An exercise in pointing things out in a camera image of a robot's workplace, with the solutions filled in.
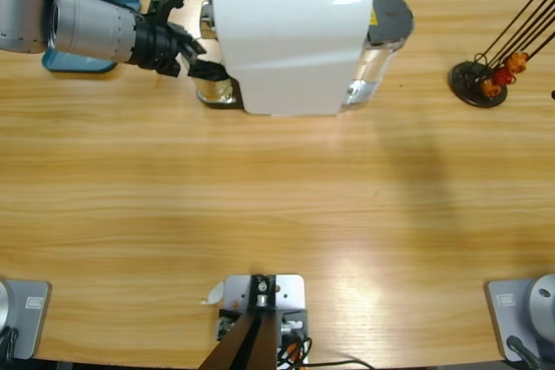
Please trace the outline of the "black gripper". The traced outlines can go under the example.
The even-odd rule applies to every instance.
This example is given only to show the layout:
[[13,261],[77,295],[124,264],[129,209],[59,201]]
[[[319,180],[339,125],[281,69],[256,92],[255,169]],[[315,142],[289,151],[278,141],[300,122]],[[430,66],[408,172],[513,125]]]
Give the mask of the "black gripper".
[[[139,68],[154,70],[159,75],[177,77],[180,65],[176,56],[204,55],[206,50],[184,27],[176,23],[154,23],[146,18],[134,22],[135,41],[128,63]],[[205,81],[225,81],[229,75],[225,67],[216,62],[200,59],[188,60],[187,75]]]

